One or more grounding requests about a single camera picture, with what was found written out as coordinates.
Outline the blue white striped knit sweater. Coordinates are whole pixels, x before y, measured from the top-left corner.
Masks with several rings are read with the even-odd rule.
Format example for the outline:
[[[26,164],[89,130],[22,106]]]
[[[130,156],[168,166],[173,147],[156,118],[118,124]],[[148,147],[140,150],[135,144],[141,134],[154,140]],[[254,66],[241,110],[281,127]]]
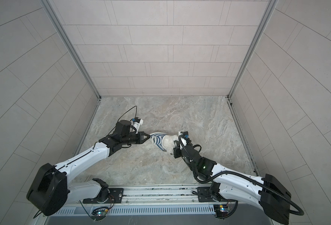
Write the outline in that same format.
[[[161,132],[154,132],[150,134],[151,142],[163,152],[166,152],[166,148],[163,146],[163,139],[165,136],[167,136],[167,134]]]

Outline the white plush teddy bear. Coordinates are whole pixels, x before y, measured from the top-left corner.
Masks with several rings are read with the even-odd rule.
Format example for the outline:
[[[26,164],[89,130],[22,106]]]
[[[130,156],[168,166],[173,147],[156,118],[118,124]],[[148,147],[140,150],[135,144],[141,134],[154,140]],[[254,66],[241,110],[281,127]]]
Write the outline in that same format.
[[[170,136],[167,134],[167,136],[163,139],[163,146],[166,148],[166,153],[173,154],[174,148],[176,148],[179,144],[176,144],[178,142],[178,136],[173,135]]]

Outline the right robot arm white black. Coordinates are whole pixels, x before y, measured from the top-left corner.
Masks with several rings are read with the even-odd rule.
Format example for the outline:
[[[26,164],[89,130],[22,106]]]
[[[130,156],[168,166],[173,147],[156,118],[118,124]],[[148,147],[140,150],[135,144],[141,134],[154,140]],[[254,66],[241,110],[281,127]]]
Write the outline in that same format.
[[[182,157],[199,183],[210,183],[210,196],[219,202],[239,201],[250,204],[272,220],[289,224],[291,193],[270,174],[252,176],[230,170],[221,164],[202,157],[185,141],[175,141],[175,156]]]

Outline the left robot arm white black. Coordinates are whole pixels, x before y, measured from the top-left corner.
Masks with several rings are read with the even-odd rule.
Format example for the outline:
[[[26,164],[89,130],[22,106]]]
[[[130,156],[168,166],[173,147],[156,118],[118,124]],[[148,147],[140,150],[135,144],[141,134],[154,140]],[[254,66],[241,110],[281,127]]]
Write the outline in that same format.
[[[149,140],[150,135],[139,130],[142,124],[143,120],[138,117],[118,121],[111,135],[100,139],[88,150],[56,165],[44,164],[39,168],[26,199],[46,216],[55,214],[65,204],[83,199],[106,202],[110,192],[105,181],[94,178],[89,182],[71,182],[80,173],[117,151]]]

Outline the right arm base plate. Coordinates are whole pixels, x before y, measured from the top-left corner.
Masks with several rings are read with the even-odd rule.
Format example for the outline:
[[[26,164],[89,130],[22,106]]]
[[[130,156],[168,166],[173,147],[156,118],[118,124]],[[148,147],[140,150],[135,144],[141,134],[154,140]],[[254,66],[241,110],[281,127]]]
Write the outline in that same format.
[[[198,198],[198,201],[201,203],[215,203],[215,202],[221,202],[221,203],[230,203],[234,202],[232,199],[225,199],[221,196],[217,196],[214,192],[210,191],[210,187],[197,187],[196,191],[192,191],[193,195],[196,195]]]

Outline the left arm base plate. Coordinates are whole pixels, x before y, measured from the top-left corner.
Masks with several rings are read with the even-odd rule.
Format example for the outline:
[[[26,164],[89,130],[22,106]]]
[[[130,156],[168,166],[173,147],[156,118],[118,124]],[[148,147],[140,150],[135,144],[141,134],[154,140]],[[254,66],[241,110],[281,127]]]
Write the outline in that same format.
[[[104,188],[95,198],[83,200],[85,204],[104,204],[104,203],[121,203],[123,198],[123,188]]]

